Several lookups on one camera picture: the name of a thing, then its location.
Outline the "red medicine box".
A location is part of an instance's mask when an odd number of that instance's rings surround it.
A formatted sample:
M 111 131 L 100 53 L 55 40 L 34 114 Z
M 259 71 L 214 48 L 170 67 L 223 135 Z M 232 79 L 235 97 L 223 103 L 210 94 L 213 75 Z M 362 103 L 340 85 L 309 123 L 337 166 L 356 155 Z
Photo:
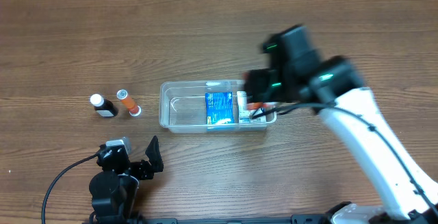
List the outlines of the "red medicine box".
M 258 110 L 259 108 L 264 108 L 265 104 L 262 102 L 257 102 L 257 103 L 247 103 L 246 104 L 246 108 L 248 110 Z

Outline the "white medicine box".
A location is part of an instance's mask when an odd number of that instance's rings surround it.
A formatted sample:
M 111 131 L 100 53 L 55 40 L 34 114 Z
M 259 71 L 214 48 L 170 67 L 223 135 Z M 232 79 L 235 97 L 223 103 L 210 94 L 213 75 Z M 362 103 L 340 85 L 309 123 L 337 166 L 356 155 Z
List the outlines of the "white medicine box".
M 244 91 L 237 91 L 237 106 L 239 123 L 266 123 L 266 117 L 260 116 L 253 119 L 253 115 L 261 114 L 265 108 L 259 108 L 257 111 L 247 109 L 247 97 Z

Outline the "orange pill vial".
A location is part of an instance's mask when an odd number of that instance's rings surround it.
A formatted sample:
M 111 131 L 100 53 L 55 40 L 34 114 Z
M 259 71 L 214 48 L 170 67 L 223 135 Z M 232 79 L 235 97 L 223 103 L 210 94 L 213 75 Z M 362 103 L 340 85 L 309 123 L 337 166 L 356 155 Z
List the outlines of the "orange pill vial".
M 141 114 L 141 107 L 132 99 L 132 97 L 125 89 L 120 89 L 116 93 L 116 96 L 126 107 L 126 109 L 128 109 L 131 116 L 139 116 Z

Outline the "blue medicine box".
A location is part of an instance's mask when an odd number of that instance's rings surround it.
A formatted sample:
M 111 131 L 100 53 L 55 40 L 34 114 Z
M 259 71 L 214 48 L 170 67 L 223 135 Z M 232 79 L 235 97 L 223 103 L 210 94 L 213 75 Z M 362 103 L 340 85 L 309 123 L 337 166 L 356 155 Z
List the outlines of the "blue medicine box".
M 205 104 L 208 125 L 234 123 L 232 92 L 208 92 Z

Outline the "dark bottle white cap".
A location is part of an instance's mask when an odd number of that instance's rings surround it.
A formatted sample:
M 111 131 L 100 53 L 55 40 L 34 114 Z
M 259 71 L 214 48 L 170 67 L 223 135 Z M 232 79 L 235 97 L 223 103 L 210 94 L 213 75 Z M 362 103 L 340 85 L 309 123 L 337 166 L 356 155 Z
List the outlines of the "dark bottle white cap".
M 114 104 L 100 94 L 93 94 L 90 97 L 90 103 L 94 106 L 94 110 L 104 118 L 112 118 L 118 115 L 118 109 Z

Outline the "clear plastic container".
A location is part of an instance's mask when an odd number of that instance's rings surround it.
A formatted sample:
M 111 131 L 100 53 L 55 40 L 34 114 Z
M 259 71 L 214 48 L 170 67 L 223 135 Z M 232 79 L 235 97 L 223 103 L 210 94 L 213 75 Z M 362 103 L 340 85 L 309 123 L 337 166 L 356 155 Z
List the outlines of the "clear plastic container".
M 243 90 L 239 79 L 165 82 L 160 90 L 159 123 L 173 133 L 258 131 L 276 121 L 276 114 L 266 116 L 266 123 L 239 123 L 237 91 Z M 234 123 L 208 125 L 205 94 L 232 92 Z

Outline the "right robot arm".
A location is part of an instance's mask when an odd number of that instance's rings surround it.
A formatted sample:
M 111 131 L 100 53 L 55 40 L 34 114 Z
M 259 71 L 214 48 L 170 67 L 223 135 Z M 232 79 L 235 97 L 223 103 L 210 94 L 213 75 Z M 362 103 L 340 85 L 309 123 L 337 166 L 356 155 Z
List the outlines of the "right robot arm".
M 262 44 L 270 63 L 245 75 L 253 117 L 310 108 L 345 144 L 381 199 L 343 202 L 319 223 L 436 223 L 437 183 L 409 155 L 382 115 L 372 89 L 342 55 L 324 60 L 307 28 L 295 25 Z

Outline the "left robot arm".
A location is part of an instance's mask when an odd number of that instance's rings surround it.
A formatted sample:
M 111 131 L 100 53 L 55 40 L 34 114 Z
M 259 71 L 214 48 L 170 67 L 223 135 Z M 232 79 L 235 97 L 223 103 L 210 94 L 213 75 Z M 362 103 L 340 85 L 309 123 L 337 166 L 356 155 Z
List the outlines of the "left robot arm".
M 146 160 L 132 162 L 130 153 L 131 143 L 127 137 L 109 140 L 100 146 L 96 163 L 102 171 L 89 184 L 94 210 L 91 222 L 146 222 L 141 214 L 133 212 L 133 206 L 140 182 L 153 179 L 154 174 L 164 169 L 158 137 L 152 137 L 146 148 Z

